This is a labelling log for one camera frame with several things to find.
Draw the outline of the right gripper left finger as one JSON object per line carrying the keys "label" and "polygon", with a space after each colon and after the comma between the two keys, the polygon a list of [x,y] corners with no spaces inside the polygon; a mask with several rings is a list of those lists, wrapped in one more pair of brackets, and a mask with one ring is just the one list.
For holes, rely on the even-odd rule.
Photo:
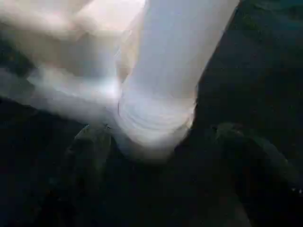
{"label": "right gripper left finger", "polygon": [[75,135],[64,152],[52,191],[52,227],[100,225],[101,188],[111,143],[106,124],[87,125]]}

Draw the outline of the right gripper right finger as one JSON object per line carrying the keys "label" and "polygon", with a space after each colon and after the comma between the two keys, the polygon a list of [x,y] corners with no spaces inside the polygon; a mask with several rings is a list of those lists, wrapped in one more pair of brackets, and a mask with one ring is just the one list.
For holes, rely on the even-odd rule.
{"label": "right gripper right finger", "polygon": [[235,191],[254,227],[303,225],[303,176],[269,140],[238,124],[212,127]]}

